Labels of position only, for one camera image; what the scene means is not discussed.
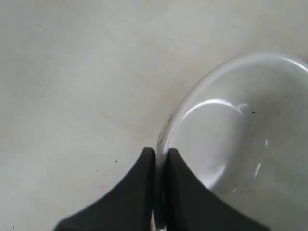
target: white table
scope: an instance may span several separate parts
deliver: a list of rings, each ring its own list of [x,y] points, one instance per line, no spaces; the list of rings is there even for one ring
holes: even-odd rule
[[[304,0],[0,2],[0,230],[51,230],[241,53],[308,58]]]

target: white surface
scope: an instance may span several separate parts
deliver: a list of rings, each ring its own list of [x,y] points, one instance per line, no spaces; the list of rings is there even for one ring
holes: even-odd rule
[[[208,189],[270,230],[306,231],[307,101],[306,63],[239,57],[187,95],[159,150],[177,148]]]
[[[0,1],[0,230],[50,230],[98,199],[226,59],[306,60],[306,10],[303,0]]]

